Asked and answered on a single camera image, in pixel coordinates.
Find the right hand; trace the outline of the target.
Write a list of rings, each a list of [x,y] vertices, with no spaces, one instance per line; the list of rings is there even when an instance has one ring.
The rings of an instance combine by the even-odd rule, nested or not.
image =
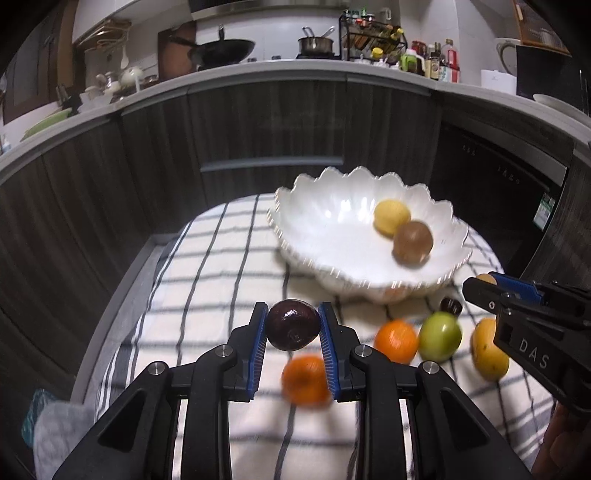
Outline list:
[[[590,420],[558,403],[531,472],[534,479],[589,479]]]

